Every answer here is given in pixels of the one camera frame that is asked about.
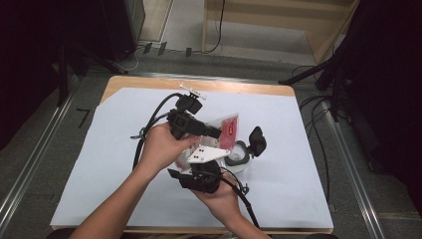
black cable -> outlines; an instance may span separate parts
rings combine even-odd
[[[246,210],[248,211],[249,215],[251,216],[252,222],[254,223],[254,225],[258,228],[260,228],[260,225],[258,224],[258,220],[255,217],[255,213],[254,210],[252,209],[252,205],[251,203],[248,201],[248,199],[246,198],[246,196],[239,190],[239,188],[237,188],[236,185],[234,185],[233,183],[231,183],[229,180],[227,180],[224,177],[220,178],[222,181],[224,181],[225,183],[227,183],[229,186],[232,187],[232,189],[236,192],[236,194],[238,194],[238,196],[240,197],[240,199],[242,199],[243,203],[245,204]]]
[[[221,16],[220,16],[220,26],[219,26],[219,31],[218,31],[218,41],[217,44],[215,45],[215,47],[209,51],[205,51],[202,54],[210,54],[212,52],[214,52],[217,47],[220,45],[221,42],[221,26],[223,24],[223,15],[224,15],[224,7],[226,5],[226,0],[223,0],[223,7],[221,8]]]
[[[161,110],[162,106],[164,106],[164,104],[173,97],[179,97],[180,98],[180,97],[182,97],[182,95],[180,93],[173,93],[173,94],[169,95],[168,97],[166,97],[164,100],[162,100],[162,102],[158,105],[157,109],[155,109],[155,112],[152,114],[151,118],[149,119],[149,122],[146,125],[146,127],[143,127],[140,130],[139,136],[138,136],[139,142],[137,143],[137,146],[136,146],[136,152],[134,154],[132,170],[134,170],[137,166],[137,162],[139,161],[140,153],[142,151],[143,143],[145,142],[145,138],[146,138],[146,135],[148,134],[148,131],[154,126],[154,124],[156,122],[158,122],[160,119],[168,116],[168,114],[164,114],[157,119],[155,118],[155,116],[158,114],[159,110]]]
[[[319,104],[321,104],[325,100],[326,99],[319,100],[314,105],[313,110],[311,111],[311,118],[312,118],[313,124],[315,124],[314,111],[317,108],[317,106]],[[319,142],[320,149],[322,151],[323,161],[324,161],[324,164],[325,164],[325,177],[326,177],[326,195],[325,195],[325,199],[326,199],[326,202],[329,202],[329,172],[328,172],[328,162],[327,162],[327,159],[326,159],[325,148],[323,147],[322,140],[320,139],[319,133],[318,133],[317,128],[315,126],[314,126],[314,131],[316,132],[316,138],[317,138],[317,140]]]
[[[233,183],[231,183],[229,180],[227,180],[226,178],[224,178],[224,176],[221,176],[221,175],[217,175],[217,174],[214,174],[214,173],[212,173],[212,172],[207,172],[207,171],[201,171],[201,170],[196,170],[195,172],[198,172],[198,173],[202,173],[202,174],[206,174],[206,175],[210,175],[210,176],[213,176],[213,177],[215,177],[215,178],[219,178],[220,180],[222,180],[222,181],[224,181],[226,184],[228,184],[235,192],[236,192],[236,194],[240,197],[240,199],[243,201],[243,203],[245,204],[245,207],[246,207],[246,210],[248,211],[248,213],[249,213],[249,216],[251,216],[251,219],[252,219],[252,222],[254,223],[254,225],[258,228],[258,229],[261,229],[260,228],[260,225],[259,225],[259,223],[258,223],[258,220],[257,220],[257,218],[255,217],[255,213],[254,213],[254,210],[252,209],[252,205],[251,205],[251,203],[248,201],[248,199],[246,198],[246,196],[243,194],[243,192],[235,185],[235,184],[233,184]]]
[[[316,114],[316,115],[315,115],[315,117],[316,117],[317,115],[319,115],[319,114],[323,113],[323,114],[322,114],[322,116],[320,116],[320,117],[319,117],[318,119],[316,119],[315,121],[310,120],[309,124],[312,124],[312,125],[311,125],[311,128],[310,128],[310,131],[307,133],[307,135],[308,135],[308,139],[311,137],[311,133],[312,133],[312,131],[313,131],[314,127],[316,127],[316,123],[317,123],[318,121],[320,121],[320,120],[321,120],[321,119],[325,116],[325,114],[326,114],[327,112],[329,112],[329,109],[322,110],[322,111],[320,111],[318,114]]]
[[[316,115],[315,115],[315,117],[317,117],[317,116],[319,116],[320,114],[322,114],[322,113],[327,113],[329,111],[329,109],[326,109],[326,110],[322,110],[322,111],[320,111],[320,112],[318,112]],[[308,128],[308,126],[312,123],[313,121],[312,120],[310,120],[310,121],[308,121],[308,123],[307,124],[305,124],[305,128]]]
[[[228,172],[238,183],[239,185],[239,189],[243,192],[244,195],[248,194],[249,192],[249,187],[248,187],[248,183],[245,184],[245,186],[243,186],[242,182],[237,178],[237,176],[230,171],[229,169],[225,168],[225,167],[220,167],[222,170],[224,170],[225,172]]]
[[[300,68],[312,68],[312,67],[314,67],[314,66],[299,66],[299,67],[294,68],[294,69],[291,71],[292,78],[295,76],[295,71],[296,71],[296,70],[298,70],[298,69],[300,69]]]
[[[304,101],[301,103],[301,105],[299,106],[299,111],[301,111],[302,110],[302,108],[304,107],[304,106],[306,106],[307,104],[309,104],[310,102],[312,102],[312,101],[314,101],[314,100],[316,100],[316,99],[319,99],[319,98],[324,98],[325,100],[326,99],[329,99],[330,98],[330,96],[315,96],[315,97],[309,97],[309,98],[306,98],[306,99],[304,99]]]

finger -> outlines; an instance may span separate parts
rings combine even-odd
[[[181,139],[180,143],[181,143],[181,146],[183,148],[186,148],[186,147],[198,142],[200,138],[201,138],[200,136],[190,134],[187,137]]]

small white object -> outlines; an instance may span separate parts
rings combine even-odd
[[[200,99],[202,99],[204,101],[207,100],[207,96],[202,96],[200,93],[198,93],[197,91],[193,90],[192,88],[185,87],[184,83],[180,84],[180,88],[181,89],[184,89],[184,90],[186,90],[188,92],[190,92],[191,94],[197,96],[198,98],[200,98]]]
[[[187,158],[189,163],[204,163],[230,154],[230,150],[199,145]]]

human hand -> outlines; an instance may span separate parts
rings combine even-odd
[[[236,185],[236,182],[227,172],[223,172],[223,177]],[[210,212],[224,225],[230,224],[233,220],[242,218],[240,212],[238,196],[227,183],[220,181],[220,186],[214,193],[205,193],[191,190],[210,210]]]
[[[174,162],[184,149],[199,141],[200,138],[196,135],[189,135],[177,140],[170,130],[171,126],[168,122],[158,124],[149,130],[138,165],[141,164],[148,167],[151,172],[158,173]]]

forearm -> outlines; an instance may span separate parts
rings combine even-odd
[[[139,165],[124,183],[75,231],[71,238],[119,238],[155,173]]]
[[[270,238],[243,215],[230,218],[227,222],[223,222],[223,224],[241,239]]]

